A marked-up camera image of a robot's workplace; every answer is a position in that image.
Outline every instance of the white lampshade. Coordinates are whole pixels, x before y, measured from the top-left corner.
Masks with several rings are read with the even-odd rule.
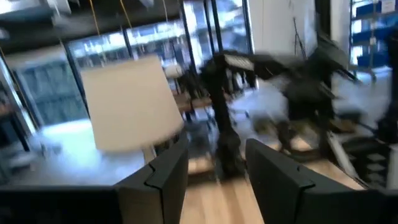
[[[135,151],[172,137],[183,120],[157,56],[81,73],[95,144]]]
[[[178,78],[182,76],[182,68],[180,65],[169,65],[165,70],[167,78]]]

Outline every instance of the ceiling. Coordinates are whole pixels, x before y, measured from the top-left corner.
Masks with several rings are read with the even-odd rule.
[[[11,13],[2,13],[0,8],[0,27],[9,33],[8,39],[0,40],[5,54],[57,45],[60,40],[65,43],[97,35],[88,0],[80,0],[79,3],[76,0],[69,0],[70,13],[61,13],[60,16],[48,7],[48,4],[41,4],[45,0],[13,1],[36,2],[33,7]],[[178,19],[180,15],[178,0],[165,1],[168,19]],[[93,2],[95,2],[94,9],[101,34],[120,30],[121,27],[129,27],[119,0],[93,0]],[[133,27],[166,20],[162,0],[155,0],[152,7],[147,7],[149,4],[150,0],[124,0],[124,7]]]

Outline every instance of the floor lamp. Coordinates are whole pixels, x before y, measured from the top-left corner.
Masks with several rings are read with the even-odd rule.
[[[149,162],[152,146],[182,129],[183,119],[157,56],[92,68],[81,77],[98,150],[146,149]]]

